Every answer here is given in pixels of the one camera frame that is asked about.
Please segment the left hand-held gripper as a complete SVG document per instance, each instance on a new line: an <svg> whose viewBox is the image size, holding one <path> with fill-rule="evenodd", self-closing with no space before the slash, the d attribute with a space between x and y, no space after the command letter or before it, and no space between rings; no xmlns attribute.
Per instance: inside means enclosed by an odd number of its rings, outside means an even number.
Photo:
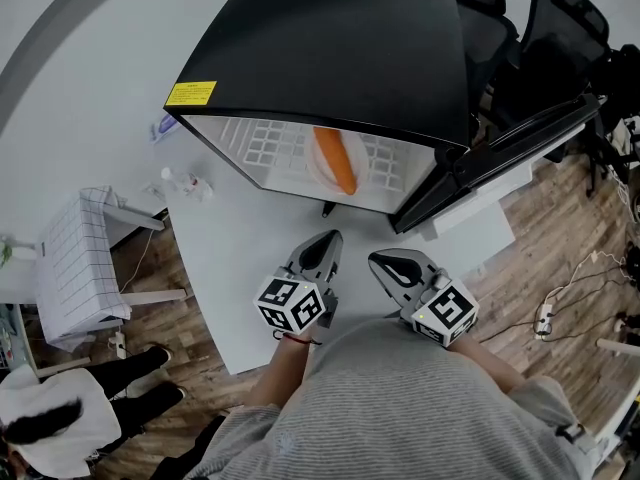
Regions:
<svg viewBox="0 0 640 480"><path fill-rule="evenodd" d="M337 229L317 234L298 246L285 267L267 276L253 304L265 323L275 330L300 336L314 325L329 328L338 297L316 275L333 275L338 268L343 237ZM307 279L300 273L312 275Z"/></svg>

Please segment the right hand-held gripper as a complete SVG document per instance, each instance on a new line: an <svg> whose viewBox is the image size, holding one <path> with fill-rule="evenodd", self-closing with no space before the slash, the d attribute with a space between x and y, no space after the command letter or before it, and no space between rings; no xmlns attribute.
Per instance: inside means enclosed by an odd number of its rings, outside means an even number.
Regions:
<svg viewBox="0 0 640 480"><path fill-rule="evenodd" d="M414 332L443 348L476 323L476 299L460 279L450 278L443 269L437 271L423 252L384 249L370 254L368 265L385 293L399 306L389 317L400 317ZM430 280L424 288L426 278Z"/></svg>

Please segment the orange carrot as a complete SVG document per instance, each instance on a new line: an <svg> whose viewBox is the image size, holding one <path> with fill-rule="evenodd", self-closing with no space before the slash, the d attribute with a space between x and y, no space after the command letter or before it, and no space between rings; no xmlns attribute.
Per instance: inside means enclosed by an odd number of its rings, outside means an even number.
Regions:
<svg viewBox="0 0 640 480"><path fill-rule="evenodd" d="M341 133L336 129L315 127L314 136L338 186L347 195L354 195L357 182Z"/></svg>

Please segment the white round plate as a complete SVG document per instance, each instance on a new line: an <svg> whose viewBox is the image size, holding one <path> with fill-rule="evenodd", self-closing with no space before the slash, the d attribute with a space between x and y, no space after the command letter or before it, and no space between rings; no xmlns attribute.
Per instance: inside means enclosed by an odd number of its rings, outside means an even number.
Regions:
<svg viewBox="0 0 640 480"><path fill-rule="evenodd" d="M359 134L352 131L341 130L340 134L354 176L356 190L359 190L364 187L369 175L369 157L364 141ZM307 170L317 183L332 192L345 194L314 135L311 135L305 145L305 160Z"/></svg>

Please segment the black mini fridge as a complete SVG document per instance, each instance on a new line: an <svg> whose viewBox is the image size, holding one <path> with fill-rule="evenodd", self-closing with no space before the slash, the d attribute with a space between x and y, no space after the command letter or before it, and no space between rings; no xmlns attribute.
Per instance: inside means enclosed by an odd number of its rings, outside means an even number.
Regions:
<svg viewBox="0 0 640 480"><path fill-rule="evenodd" d="M501 198L599 102L582 92L480 135L456 0L228 0L165 110L255 186L382 213L404 233L443 231ZM307 170L315 127L364 141L354 195Z"/></svg>

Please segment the person's left forearm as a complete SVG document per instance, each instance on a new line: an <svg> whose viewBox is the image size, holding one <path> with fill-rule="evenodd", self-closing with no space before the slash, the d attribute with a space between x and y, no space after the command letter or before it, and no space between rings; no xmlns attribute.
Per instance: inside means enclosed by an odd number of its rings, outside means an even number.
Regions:
<svg viewBox="0 0 640 480"><path fill-rule="evenodd" d="M246 407L276 406L282 409L302 383L312 337L284 334L256 385L247 395Z"/></svg>

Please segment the person's right forearm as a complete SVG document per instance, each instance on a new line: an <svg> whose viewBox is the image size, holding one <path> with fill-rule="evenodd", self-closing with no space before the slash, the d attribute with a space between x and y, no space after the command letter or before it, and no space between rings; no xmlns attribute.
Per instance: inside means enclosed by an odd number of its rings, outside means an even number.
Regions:
<svg viewBox="0 0 640 480"><path fill-rule="evenodd" d="M491 353L469 334L459 337L448 347L448 350L465 356L476 363L505 394L509 394L513 389L525 383L525 377L521 373Z"/></svg>

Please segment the person's grey striped sweater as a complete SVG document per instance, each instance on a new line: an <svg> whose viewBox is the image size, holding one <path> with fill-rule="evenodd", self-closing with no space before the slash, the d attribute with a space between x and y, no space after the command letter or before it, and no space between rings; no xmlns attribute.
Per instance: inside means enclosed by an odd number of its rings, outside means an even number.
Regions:
<svg viewBox="0 0 640 480"><path fill-rule="evenodd" d="M232 411L193 480L592 480L556 428L580 423L552 378L503 393L476 363L392 320L313 341L286 405Z"/></svg>

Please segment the clear plastic bottle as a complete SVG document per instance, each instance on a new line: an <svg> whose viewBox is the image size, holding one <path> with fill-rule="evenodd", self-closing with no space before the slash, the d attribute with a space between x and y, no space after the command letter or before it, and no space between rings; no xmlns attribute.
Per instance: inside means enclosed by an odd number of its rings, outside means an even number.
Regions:
<svg viewBox="0 0 640 480"><path fill-rule="evenodd" d="M170 167L164 167L161 170L161 178L176 193L182 196L204 201L213 196L212 187L203 179L192 173L175 171Z"/></svg>

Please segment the blue and white tissue pack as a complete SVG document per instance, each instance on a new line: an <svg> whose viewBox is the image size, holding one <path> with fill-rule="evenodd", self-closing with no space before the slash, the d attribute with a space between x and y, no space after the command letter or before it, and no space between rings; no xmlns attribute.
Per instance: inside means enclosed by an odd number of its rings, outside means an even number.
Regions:
<svg viewBox="0 0 640 480"><path fill-rule="evenodd" d="M170 114L164 113L159 119L154 121L150 126L149 141L156 144L162 141L166 136L175 132L180 127L180 123Z"/></svg>

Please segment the grid pattern tablecloth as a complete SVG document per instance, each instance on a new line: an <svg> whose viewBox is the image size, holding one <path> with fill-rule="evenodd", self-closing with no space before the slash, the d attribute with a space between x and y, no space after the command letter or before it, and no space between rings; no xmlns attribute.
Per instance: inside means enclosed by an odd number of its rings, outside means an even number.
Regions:
<svg viewBox="0 0 640 480"><path fill-rule="evenodd" d="M79 190L36 242L36 306L51 345L106 320L131 317L117 285L104 218L104 208L116 200L109 186Z"/></svg>

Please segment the black mesh office chair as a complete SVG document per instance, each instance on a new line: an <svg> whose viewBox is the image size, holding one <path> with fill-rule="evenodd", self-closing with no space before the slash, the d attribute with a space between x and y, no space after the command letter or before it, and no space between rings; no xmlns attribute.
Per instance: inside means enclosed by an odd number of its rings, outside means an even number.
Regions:
<svg viewBox="0 0 640 480"><path fill-rule="evenodd" d="M518 32L506 18L506 0L456 0L465 54L469 111L477 113L483 94Z"/></svg>
<svg viewBox="0 0 640 480"><path fill-rule="evenodd" d="M491 111L508 128L575 99L609 56L609 24L590 0L531 0L522 40L493 82Z"/></svg>

